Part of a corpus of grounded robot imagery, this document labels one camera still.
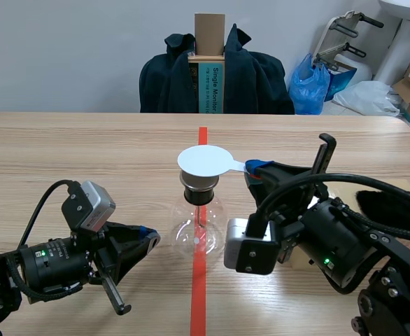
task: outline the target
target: wood grain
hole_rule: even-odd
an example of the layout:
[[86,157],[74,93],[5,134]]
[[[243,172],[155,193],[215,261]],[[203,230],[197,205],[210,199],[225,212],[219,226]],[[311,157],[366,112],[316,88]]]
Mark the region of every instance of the wood grain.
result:
[[[410,129],[393,118],[274,115],[0,113],[0,252],[15,249],[36,203],[56,180],[93,180],[117,203],[113,220],[159,230],[162,242],[123,280],[133,305],[116,316],[100,287],[29,305],[0,327],[5,335],[189,335],[191,262],[169,246],[170,207],[181,195],[177,155],[208,142],[235,159],[311,165],[321,132],[336,137],[330,172],[410,182]],[[216,194],[230,217],[255,208],[243,176],[224,175]],[[61,188],[45,205],[30,244],[66,237]],[[222,256],[208,266],[208,335],[354,335],[357,295],[336,294],[318,270],[278,265],[269,276],[236,274]]]

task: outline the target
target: clear glass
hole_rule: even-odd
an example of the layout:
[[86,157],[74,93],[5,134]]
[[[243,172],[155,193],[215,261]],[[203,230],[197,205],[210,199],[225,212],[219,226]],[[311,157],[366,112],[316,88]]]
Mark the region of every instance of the clear glass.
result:
[[225,247],[227,222],[227,210],[216,196],[204,206],[192,205],[181,196],[171,210],[172,248],[184,258],[192,258],[195,248],[207,259],[218,257]]

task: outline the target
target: red tape line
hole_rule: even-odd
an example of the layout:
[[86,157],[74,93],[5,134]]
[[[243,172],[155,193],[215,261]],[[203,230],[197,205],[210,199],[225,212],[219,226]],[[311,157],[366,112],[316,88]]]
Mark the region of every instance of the red tape line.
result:
[[[199,128],[199,145],[208,144],[208,129]],[[206,335],[206,206],[201,206],[200,213],[195,213],[194,257],[192,260],[192,292],[191,292],[191,336]]]

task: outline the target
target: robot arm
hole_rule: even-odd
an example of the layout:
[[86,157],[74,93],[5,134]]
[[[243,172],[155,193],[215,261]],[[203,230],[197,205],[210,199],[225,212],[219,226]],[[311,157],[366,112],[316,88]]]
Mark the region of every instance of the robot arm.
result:
[[360,292],[360,316],[352,320],[362,336],[410,335],[410,250],[395,237],[410,232],[372,222],[329,197],[323,182],[344,181],[378,188],[410,202],[410,193],[350,174],[325,174],[336,141],[327,134],[312,168],[247,161],[246,182],[257,204],[249,219],[227,228],[225,266],[237,272],[269,274],[299,246],[341,294],[353,292],[384,256],[387,265]]
[[[63,184],[69,186],[62,213],[70,237],[28,247],[27,237],[44,201]],[[104,287],[116,314],[129,312],[131,306],[123,302],[116,285],[158,245],[160,236],[144,226],[108,222],[114,210],[110,195],[93,182],[60,181],[52,185],[33,213],[17,250],[0,254],[0,322],[19,309],[21,293],[34,304],[65,298],[87,283]]]

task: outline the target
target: white plastic bag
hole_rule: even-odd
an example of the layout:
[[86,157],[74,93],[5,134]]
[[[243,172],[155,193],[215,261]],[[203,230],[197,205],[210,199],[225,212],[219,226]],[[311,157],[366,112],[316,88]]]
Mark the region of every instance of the white plastic bag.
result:
[[396,117],[400,110],[386,98],[389,90],[389,85],[369,80],[336,93],[333,100],[364,116]]

